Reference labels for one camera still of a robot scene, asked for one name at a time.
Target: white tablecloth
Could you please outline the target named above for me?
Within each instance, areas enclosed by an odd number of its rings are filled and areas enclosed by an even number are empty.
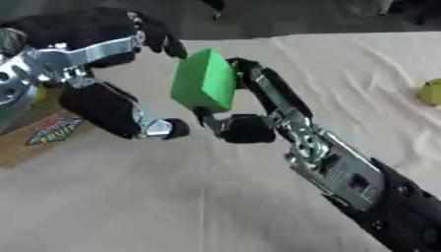
[[[441,111],[414,97],[441,77],[441,33],[292,35],[187,41],[277,70],[316,122],[441,196]],[[289,170],[287,144],[230,145],[169,98],[177,61],[145,50],[97,71],[192,135],[74,138],[0,170],[2,252],[387,251]],[[236,111],[262,111],[251,94]]]

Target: green foam block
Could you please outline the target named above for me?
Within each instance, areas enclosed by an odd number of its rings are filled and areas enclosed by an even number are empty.
[[[215,50],[207,49],[181,60],[171,88],[171,98],[190,110],[203,106],[212,112],[231,110],[234,71]]]

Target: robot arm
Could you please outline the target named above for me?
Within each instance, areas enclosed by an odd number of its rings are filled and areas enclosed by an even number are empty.
[[[202,124],[231,143],[271,142],[261,136],[276,130],[291,144],[285,155],[289,167],[386,247],[396,252],[441,251],[438,199],[316,125],[308,106],[275,71],[244,59],[229,62],[238,73],[240,88],[251,91],[268,114],[247,115],[254,121],[239,115],[217,120],[199,108],[195,113]],[[244,132],[254,136],[243,141]]]
[[[64,87],[62,106],[122,138],[188,134],[182,121],[152,117],[134,96],[95,79],[91,71],[131,62],[144,45],[185,58],[182,43],[158,21],[140,13],[96,8],[28,17],[2,27],[0,130],[29,107],[38,87]]]

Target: logo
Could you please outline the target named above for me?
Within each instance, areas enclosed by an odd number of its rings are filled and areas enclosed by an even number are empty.
[[[28,140],[27,145],[60,142],[69,138],[84,122],[81,118],[57,118],[45,121]]]

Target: screw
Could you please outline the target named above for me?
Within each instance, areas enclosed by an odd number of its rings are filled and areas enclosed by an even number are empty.
[[[438,232],[434,228],[425,229],[421,234],[422,240],[426,244],[436,244],[438,242]]]
[[[401,195],[408,197],[408,196],[410,196],[410,192],[411,192],[411,190],[410,190],[410,188],[409,188],[408,186],[406,186],[406,185],[402,185],[402,186],[399,186],[399,187],[398,187],[398,192],[399,192]]]
[[[381,221],[379,221],[379,220],[376,220],[376,221],[372,224],[372,226],[373,226],[374,229],[377,230],[377,231],[380,231],[381,229],[384,228],[384,224],[383,224]]]

